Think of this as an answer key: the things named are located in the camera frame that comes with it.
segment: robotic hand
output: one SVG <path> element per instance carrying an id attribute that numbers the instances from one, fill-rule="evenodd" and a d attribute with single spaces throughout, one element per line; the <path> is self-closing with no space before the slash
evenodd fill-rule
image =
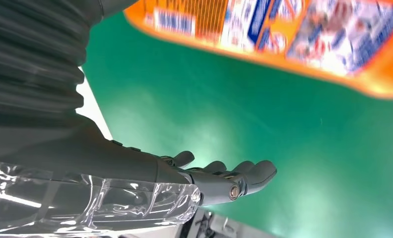
<path id="1" fill-rule="evenodd" d="M 194 155 L 184 151 L 175 156 L 161 157 L 170 166 L 175 167 L 190 183 L 201 191 L 201 205 L 231 202 L 238 197 L 262 190 L 277 173 L 270 161 L 261 161 L 256 165 L 250 161 L 241 162 L 232 171 L 227 171 L 221 161 L 214 161 L 205 168 L 180 169 L 194 160 Z"/>

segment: clear plastic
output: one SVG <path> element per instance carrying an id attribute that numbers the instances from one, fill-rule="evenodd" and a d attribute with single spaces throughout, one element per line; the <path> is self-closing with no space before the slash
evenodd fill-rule
<path id="1" fill-rule="evenodd" d="M 58 175 L 0 162 L 0 236 L 102 236 L 182 224 L 199 200 L 193 184 Z"/>

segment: gray robotic arm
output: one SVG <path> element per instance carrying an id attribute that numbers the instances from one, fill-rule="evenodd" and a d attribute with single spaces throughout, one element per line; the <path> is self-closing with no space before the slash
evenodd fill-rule
<path id="1" fill-rule="evenodd" d="M 0 234 L 78 236 L 183 223 L 263 189 L 269 161 L 227 170 L 108 141 L 75 113 L 90 29 L 134 0 L 0 0 Z"/>

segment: metal screw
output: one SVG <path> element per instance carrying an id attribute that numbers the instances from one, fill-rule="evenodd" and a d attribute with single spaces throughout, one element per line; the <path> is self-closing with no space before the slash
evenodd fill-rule
<path id="1" fill-rule="evenodd" d="M 198 191 L 195 191 L 195 192 L 192 194 L 191 199 L 192 199 L 193 202 L 198 202 L 198 201 L 201 199 L 201 193 L 198 192 Z"/>
<path id="2" fill-rule="evenodd" d="M 239 193 L 240 193 L 239 187 L 237 187 L 237 185 L 235 185 L 235 184 L 232 185 L 232 188 L 230 189 L 230 194 L 229 194 L 230 199 L 232 201 L 236 200 L 237 197 L 239 196 Z"/>

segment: green surface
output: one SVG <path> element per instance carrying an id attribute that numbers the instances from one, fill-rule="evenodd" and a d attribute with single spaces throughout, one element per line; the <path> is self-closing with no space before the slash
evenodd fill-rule
<path id="1" fill-rule="evenodd" d="M 127 146 L 276 164 L 264 191 L 213 210 L 283 238 L 393 238 L 393 102 L 161 42 L 121 14 L 83 68 Z"/>

